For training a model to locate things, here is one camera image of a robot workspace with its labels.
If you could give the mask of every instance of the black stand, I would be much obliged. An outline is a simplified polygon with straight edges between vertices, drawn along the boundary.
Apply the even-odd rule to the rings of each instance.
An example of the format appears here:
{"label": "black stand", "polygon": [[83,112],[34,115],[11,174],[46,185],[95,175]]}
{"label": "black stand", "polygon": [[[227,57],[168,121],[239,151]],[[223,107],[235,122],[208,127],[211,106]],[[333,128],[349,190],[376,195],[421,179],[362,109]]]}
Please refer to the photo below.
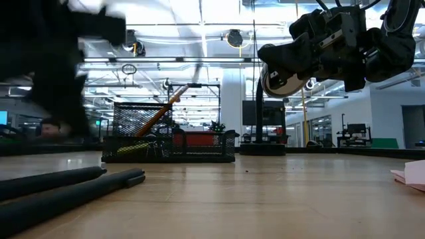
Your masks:
{"label": "black stand", "polygon": [[283,156],[285,145],[281,143],[263,143],[263,87],[258,81],[256,91],[256,136],[254,143],[241,143],[239,154],[252,156]]}

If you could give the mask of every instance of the metal frame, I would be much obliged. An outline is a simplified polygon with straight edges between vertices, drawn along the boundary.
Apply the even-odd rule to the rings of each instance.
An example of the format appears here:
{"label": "metal frame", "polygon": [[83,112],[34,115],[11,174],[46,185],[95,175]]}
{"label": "metal frame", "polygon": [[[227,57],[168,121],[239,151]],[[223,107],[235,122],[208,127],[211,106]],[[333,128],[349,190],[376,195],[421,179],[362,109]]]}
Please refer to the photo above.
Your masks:
{"label": "metal frame", "polygon": [[[187,84],[169,84],[169,87],[167,89],[167,101],[168,102],[170,101],[170,94],[172,93],[170,91],[170,89],[172,87],[176,86],[177,89],[174,92],[178,92],[180,90],[180,88],[182,88],[183,86],[186,86],[186,85]],[[198,86],[201,86],[201,87],[207,87],[214,94],[213,96],[208,95],[208,98],[212,98],[214,96],[218,98],[218,123],[220,123],[220,121],[221,121],[220,120],[221,119],[221,116],[220,116],[220,113],[221,113],[221,85],[219,85],[219,84],[197,84],[197,85]],[[215,86],[215,87],[218,88],[218,95],[213,91],[213,89],[211,89],[211,86]],[[195,98],[205,98],[205,97],[203,97],[203,96],[195,96]]]}

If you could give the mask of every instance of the green mat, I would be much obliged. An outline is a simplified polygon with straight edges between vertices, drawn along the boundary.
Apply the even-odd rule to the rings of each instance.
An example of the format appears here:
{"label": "green mat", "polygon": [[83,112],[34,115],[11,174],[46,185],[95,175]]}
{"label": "green mat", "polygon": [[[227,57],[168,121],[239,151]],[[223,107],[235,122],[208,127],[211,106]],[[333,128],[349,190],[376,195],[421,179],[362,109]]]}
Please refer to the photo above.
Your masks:
{"label": "green mat", "polygon": [[372,148],[376,149],[398,149],[395,138],[372,138]]}

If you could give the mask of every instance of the black foam tube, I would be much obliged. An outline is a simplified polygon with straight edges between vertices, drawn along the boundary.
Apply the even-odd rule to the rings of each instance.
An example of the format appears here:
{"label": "black foam tube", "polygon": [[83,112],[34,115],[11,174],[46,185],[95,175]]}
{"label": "black foam tube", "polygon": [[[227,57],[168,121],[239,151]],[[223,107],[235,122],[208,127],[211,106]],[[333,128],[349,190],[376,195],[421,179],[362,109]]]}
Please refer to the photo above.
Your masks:
{"label": "black foam tube", "polygon": [[261,80],[258,80],[257,91],[255,95],[256,101],[256,117],[257,124],[255,129],[255,142],[262,143],[263,142],[263,87],[261,85]]}
{"label": "black foam tube", "polygon": [[0,181],[0,201],[83,183],[97,179],[104,173],[106,169],[101,167],[87,167]]}
{"label": "black foam tube", "polygon": [[130,169],[1,205],[0,238],[8,238],[91,200],[127,187],[130,179],[144,177],[144,173],[141,169]]}

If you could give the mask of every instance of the ceiling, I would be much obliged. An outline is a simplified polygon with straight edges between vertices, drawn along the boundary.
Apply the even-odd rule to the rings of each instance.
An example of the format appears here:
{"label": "ceiling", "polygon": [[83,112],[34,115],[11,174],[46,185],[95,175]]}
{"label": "ceiling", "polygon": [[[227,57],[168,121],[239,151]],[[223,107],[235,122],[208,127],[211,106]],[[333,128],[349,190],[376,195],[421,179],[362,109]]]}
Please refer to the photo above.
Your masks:
{"label": "ceiling", "polygon": [[[334,7],[333,0],[326,0],[328,7]],[[350,0],[341,1],[349,4]],[[255,33],[258,48],[263,44],[284,44],[292,41],[288,27],[298,16],[309,13],[319,5],[314,0],[282,1],[257,0],[255,13],[246,0],[70,0],[75,11],[98,12],[101,4],[110,5],[107,15],[125,15],[127,29],[135,30],[135,35],[146,49],[146,58],[131,62],[137,68],[132,75],[123,73],[125,62],[111,63],[108,58],[133,57],[132,52],[123,48],[112,48],[108,42],[95,39],[81,39],[88,61],[80,66],[80,73],[88,73],[86,83],[86,105],[90,111],[100,116],[111,117],[112,103],[121,102],[166,102],[167,93],[161,87],[165,79],[172,83],[192,82],[196,64],[191,59],[205,58],[252,58],[255,57],[253,18],[256,21]],[[379,16],[386,10],[388,1],[376,5],[367,11],[368,27],[379,27]],[[417,18],[414,35],[418,39],[425,37],[425,14]],[[231,47],[226,41],[230,29],[238,29],[244,39],[242,48]],[[418,46],[417,58],[425,56]],[[176,62],[175,58],[185,56],[187,62]],[[195,79],[203,84],[220,84],[227,68],[242,68],[246,77],[246,95],[252,96],[252,75],[259,75],[258,67],[252,63],[217,62],[203,63],[199,77]],[[184,94],[182,106],[202,106],[203,110],[216,112],[218,109],[218,88],[190,89]],[[343,83],[327,80],[315,85],[306,92],[308,96],[345,96]],[[302,105],[301,92],[290,99],[289,106]],[[307,100],[308,107],[323,107],[329,98]],[[198,110],[175,114],[176,120],[192,120],[202,123],[216,120],[217,113],[199,113]]]}

